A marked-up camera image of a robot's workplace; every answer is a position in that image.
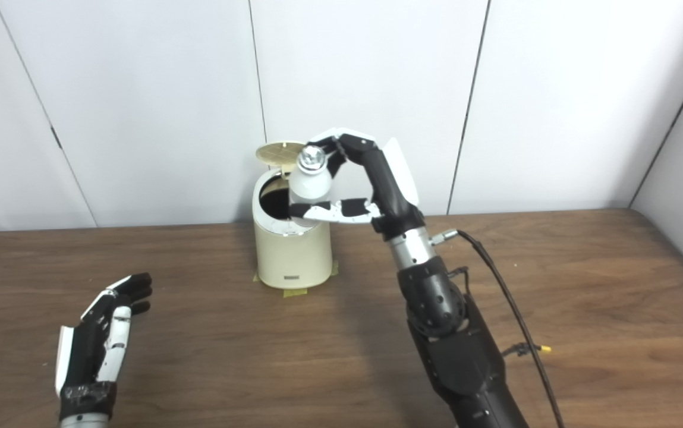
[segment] robot wrist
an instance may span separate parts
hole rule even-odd
[[[80,414],[106,414],[111,418],[117,400],[116,382],[95,382],[61,389],[59,420]]]

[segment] open lid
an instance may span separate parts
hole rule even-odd
[[[296,157],[304,146],[304,143],[298,141],[277,141],[260,147],[256,155],[257,159],[271,167],[280,168],[285,175],[296,166]]]

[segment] table surface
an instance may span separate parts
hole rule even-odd
[[[683,427],[683,257],[626,209],[428,218],[483,242],[540,344],[569,428]],[[134,319],[118,427],[452,427],[404,320],[387,247],[332,228],[339,275],[307,295],[252,282],[251,224],[0,232],[0,428],[53,426],[59,325],[129,273],[154,279]],[[500,347],[521,340],[471,247],[471,289]],[[531,357],[509,357],[529,424],[554,426]]]

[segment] wire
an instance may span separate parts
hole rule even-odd
[[[452,278],[452,277],[460,275],[461,273],[463,274],[463,278],[465,279],[465,292],[467,294],[471,294],[468,290],[468,266],[460,266],[458,268],[450,270],[447,273],[447,277]]]
[[[542,352],[542,353],[552,352],[552,350],[553,350],[551,347],[546,347],[545,345],[535,344],[534,347],[537,348],[537,350]],[[510,355],[512,353],[515,353],[519,357],[523,357],[524,355],[531,353],[531,350],[529,349],[529,344],[527,344],[526,342],[520,342],[520,343],[512,345],[508,349],[504,350],[502,352],[502,356],[507,357],[508,355]]]
[[[537,371],[539,372],[539,376],[542,378],[542,384],[544,385],[544,390],[547,393],[547,398],[550,400],[550,407],[553,409],[553,415],[555,416],[555,421],[558,424],[558,428],[566,428],[566,425],[564,425],[564,418],[561,416],[561,409],[558,408],[558,401],[555,399],[555,393],[553,392],[553,387],[550,384],[550,379],[548,378],[547,372],[542,365],[542,359],[539,357],[539,352],[537,352],[537,348],[534,346],[534,341],[531,338],[531,333],[529,333],[529,328],[526,327],[524,317],[521,315],[521,311],[518,309],[513,296],[510,294],[508,285],[505,284],[505,280],[502,279],[502,275],[499,274],[497,266],[494,265],[492,258],[490,257],[489,253],[486,252],[482,244],[462,230],[458,230],[458,235],[462,236],[463,239],[471,243],[471,245],[474,247],[474,250],[476,250],[481,259],[486,263],[486,266],[488,266],[492,271],[494,278],[497,280],[499,287],[502,289],[502,294],[505,295],[505,299],[508,301],[510,309],[513,311],[515,320],[518,322],[518,327],[521,328],[521,332],[524,334],[526,344],[528,344],[529,350],[531,350],[531,356],[534,358]]]

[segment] prosthetic hand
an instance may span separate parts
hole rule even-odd
[[[327,201],[331,180],[349,160],[363,165],[370,200]],[[470,294],[448,278],[429,238],[412,176],[396,140],[333,129],[307,143],[289,176],[289,213],[296,222],[372,223],[391,249],[406,300],[407,324],[436,393],[460,428],[528,428],[505,383],[505,362]]]
[[[105,428],[117,397],[130,318],[148,311],[148,273],[130,275],[99,293],[77,327],[61,327],[56,357],[59,421],[66,428]]]

